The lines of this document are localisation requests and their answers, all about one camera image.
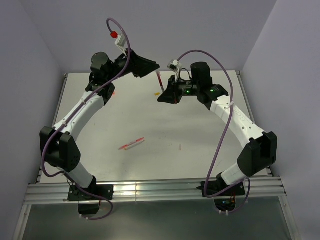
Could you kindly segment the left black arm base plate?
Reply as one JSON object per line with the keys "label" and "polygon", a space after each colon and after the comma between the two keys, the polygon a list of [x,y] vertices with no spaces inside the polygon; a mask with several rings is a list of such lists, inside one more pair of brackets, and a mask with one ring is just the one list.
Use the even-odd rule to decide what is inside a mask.
{"label": "left black arm base plate", "polygon": [[112,184],[95,185],[95,186],[90,186],[89,188],[85,188],[84,190],[94,196],[88,195],[87,193],[84,193],[83,191],[81,191],[77,186],[72,185],[69,188],[67,200],[70,202],[97,201],[99,200],[99,198],[96,196],[103,197],[108,200],[112,200],[113,193],[114,193],[114,186]]}

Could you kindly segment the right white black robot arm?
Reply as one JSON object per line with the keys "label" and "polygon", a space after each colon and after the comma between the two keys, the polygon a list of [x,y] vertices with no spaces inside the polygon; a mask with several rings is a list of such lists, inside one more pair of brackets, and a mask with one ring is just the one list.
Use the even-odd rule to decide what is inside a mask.
{"label": "right white black robot arm", "polygon": [[172,60],[168,68],[175,74],[169,78],[167,88],[158,102],[178,104],[182,97],[196,96],[201,104],[226,124],[240,142],[242,152],[237,162],[217,176],[216,189],[220,194],[229,194],[235,183],[275,163],[278,145],[276,134],[258,127],[236,106],[223,86],[213,83],[206,62],[191,65],[189,80],[181,79],[182,67],[177,60]]}

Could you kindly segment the white pen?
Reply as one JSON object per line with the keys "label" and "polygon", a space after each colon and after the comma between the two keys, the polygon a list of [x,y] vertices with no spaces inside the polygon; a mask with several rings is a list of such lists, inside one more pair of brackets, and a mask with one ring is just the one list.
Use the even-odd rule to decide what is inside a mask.
{"label": "white pen", "polygon": [[141,141],[135,142],[135,143],[133,143],[133,144],[128,145],[127,147],[125,147],[124,150],[127,151],[127,150],[129,150],[129,149],[132,149],[132,148],[134,148],[134,147],[136,147],[136,146],[144,143],[144,142],[145,142],[145,140],[141,140]]}

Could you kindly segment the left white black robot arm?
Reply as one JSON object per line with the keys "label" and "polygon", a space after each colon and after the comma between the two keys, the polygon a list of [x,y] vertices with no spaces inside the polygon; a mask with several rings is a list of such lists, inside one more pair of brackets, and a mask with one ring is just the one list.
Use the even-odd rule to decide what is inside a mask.
{"label": "left white black robot arm", "polygon": [[111,99],[113,81],[127,74],[143,78],[158,70],[160,65],[126,49],[116,60],[110,60],[104,52],[91,58],[89,83],[79,102],[53,127],[43,127],[39,133],[41,168],[48,178],[55,177],[45,169],[45,164],[58,169],[59,174],[75,183],[79,194],[91,200],[98,193],[97,179],[81,164],[81,152],[77,139],[91,118]]}

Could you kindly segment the dark red pen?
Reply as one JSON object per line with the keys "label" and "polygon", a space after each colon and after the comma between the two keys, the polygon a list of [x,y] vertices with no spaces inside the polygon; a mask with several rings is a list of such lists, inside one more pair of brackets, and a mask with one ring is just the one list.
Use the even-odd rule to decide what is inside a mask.
{"label": "dark red pen", "polygon": [[157,79],[158,79],[158,82],[159,82],[161,91],[164,92],[165,89],[164,89],[164,86],[163,86],[163,82],[162,82],[162,78],[161,78],[161,73],[160,73],[160,71],[158,71],[158,70],[156,71],[156,76],[157,76]]}

